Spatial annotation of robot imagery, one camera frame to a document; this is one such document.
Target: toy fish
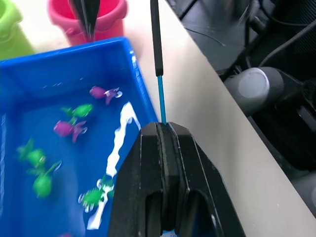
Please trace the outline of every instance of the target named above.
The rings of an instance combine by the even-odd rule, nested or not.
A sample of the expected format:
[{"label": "toy fish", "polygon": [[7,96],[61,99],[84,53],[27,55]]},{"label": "toy fish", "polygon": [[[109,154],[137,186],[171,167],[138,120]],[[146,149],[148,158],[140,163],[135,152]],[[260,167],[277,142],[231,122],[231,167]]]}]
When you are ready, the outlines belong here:
[{"label": "toy fish", "polygon": [[49,176],[49,173],[53,170],[57,170],[61,165],[61,161],[52,165],[52,167],[45,172],[44,169],[31,169],[28,170],[29,174],[34,174],[38,176],[33,183],[33,190],[37,194],[38,198],[44,198],[48,196],[51,192],[52,178]]},{"label": "toy fish", "polygon": [[78,202],[82,203],[82,205],[85,207],[85,212],[91,211],[94,208],[94,206],[97,206],[99,204],[99,202],[103,202],[105,195],[107,195],[110,198],[113,198],[113,181],[109,180],[107,182],[104,182],[104,180],[105,176],[100,182],[98,181],[97,188],[91,189],[87,191],[85,194],[80,195]]},{"label": "toy fish", "polygon": [[17,151],[20,153],[20,160],[27,160],[32,166],[43,167],[45,164],[45,154],[41,149],[33,150],[34,141],[32,138],[29,139],[27,144],[22,147],[18,147]]},{"label": "toy fish", "polygon": [[87,131],[87,127],[82,127],[86,121],[82,121],[77,123],[76,125],[71,125],[65,121],[58,121],[54,126],[54,132],[58,135],[65,137],[69,135],[73,135],[73,143],[76,142],[78,136],[80,134],[84,134]]},{"label": "toy fish", "polygon": [[105,90],[105,89],[98,87],[98,86],[92,87],[90,90],[90,94],[96,99],[102,99],[102,98],[106,97],[105,103],[107,105],[110,103],[112,98],[114,98],[114,97],[119,98],[123,95],[123,93],[121,91],[119,91],[119,87],[111,89],[111,90]]},{"label": "toy fish", "polygon": [[64,111],[68,116],[72,116],[73,118],[70,120],[70,123],[73,125],[77,121],[77,117],[86,117],[93,109],[93,105],[84,104],[80,105],[74,110],[70,107],[62,107],[61,110]]}]

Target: green toy fish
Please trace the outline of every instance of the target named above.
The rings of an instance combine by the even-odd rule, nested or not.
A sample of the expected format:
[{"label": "green toy fish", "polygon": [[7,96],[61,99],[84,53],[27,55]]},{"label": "green toy fish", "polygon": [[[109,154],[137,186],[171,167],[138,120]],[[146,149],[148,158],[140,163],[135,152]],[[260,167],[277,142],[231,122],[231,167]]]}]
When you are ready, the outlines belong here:
[{"label": "green toy fish", "polygon": [[51,192],[52,178],[49,175],[50,172],[57,170],[61,165],[61,161],[52,165],[52,167],[45,172],[43,168],[35,168],[28,170],[29,174],[38,176],[33,183],[33,190],[37,194],[38,198],[45,198]]},{"label": "green toy fish", "polygon": [[110,188],[110,191],[107,193],[109,198],[114,197],[114,185],[112,180],[105,182],[106,175],[103,176],[102,181],[100,182],[99,188],[94,188],[87,191],[85,194],[81,194],[78,201],[88,210],[92,210],[94,206],[97,206],[100,201],[104,201],[106,194],[106,188]]},{"label": "green toy fish", "polygon": [[29,139],[27,144],[22,147],[18,147],[17,151],[20,153],[20,160],[27,160],[35,168],[43,167],[46,161],[44,152],[41,149],[33,151],[34,141]]},{"label": "green toy fish", "polygon": [[93,109],[92,104],[84,104],[80,105],[74,110],[70,107],[62,107],[61,110],[66,113],[68,116],[72,116],[72,119],[70,120],[69,123],[74,125],[77,121],[77,117],[86,117]]}]

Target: blue plastic tray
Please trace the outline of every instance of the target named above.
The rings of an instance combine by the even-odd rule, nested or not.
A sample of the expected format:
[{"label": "blue plastic tray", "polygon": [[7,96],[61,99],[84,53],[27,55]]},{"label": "blue plastic tray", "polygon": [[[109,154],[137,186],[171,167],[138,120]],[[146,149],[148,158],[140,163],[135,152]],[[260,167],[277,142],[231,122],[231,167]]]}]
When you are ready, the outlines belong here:
[{"label": "blue plastic tray", "polygon": [[[94,85],[119,87],[123,95],[106,105],[105,99],[97,100],[89,94]],[[78,197],[96,188],[97,180],[104,175],[115,130],[125,123],[120,117],[124,105],[132,106],[140,126],[157,121],[129,41],[117,38],[2,61],[0,97],[0,236],[57,237],[70,233],[74,237],[105,237],[112,200],[105,206],[100,228],[87,230],[96,208],[85,213]],[[55,134],[56,122],[69,119],[60,108],[85,103],[94,106],[81,119],[87,120],[87,132],[75,144],[71,137]],[[138,131],[134,119],[126,125],[117,170]],[[36,197],[32,190],[36,177],[26,172],[31,166],[18,160],[17,147],[30,137],[35,148],[44,150],[46,168],[62,160],[61,167],[52,173],[52,192],[47,198]]]}]

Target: gray cylindrical object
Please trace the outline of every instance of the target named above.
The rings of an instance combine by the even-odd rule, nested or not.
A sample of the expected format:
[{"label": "gray cylindrical object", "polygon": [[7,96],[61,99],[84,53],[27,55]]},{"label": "gray cylindrical object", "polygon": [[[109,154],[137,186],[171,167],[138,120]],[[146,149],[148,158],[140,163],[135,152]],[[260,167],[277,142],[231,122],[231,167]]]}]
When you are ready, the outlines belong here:
[{"label": "gray cylindrical object", "polygon": [[246,116],[275,101],[284,91],[281,74],[274,68],[250,68],[224,82]]}]

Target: white table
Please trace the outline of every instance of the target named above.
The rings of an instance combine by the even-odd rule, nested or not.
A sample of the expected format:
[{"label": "white table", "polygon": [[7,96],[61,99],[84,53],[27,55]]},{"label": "white table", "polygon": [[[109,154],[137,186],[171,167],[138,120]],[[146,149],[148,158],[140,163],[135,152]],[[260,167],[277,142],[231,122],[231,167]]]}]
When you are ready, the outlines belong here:
[{"label": "white table", "polygon": [[[14,0],[37,52],[67,47],[44,0]],[[125,19],[156,113],[149,0],[129,0]],[[167,120],[187,127],[222,174],[248,237],[316,237],[316,220],[164,0],[159,1]]]}]

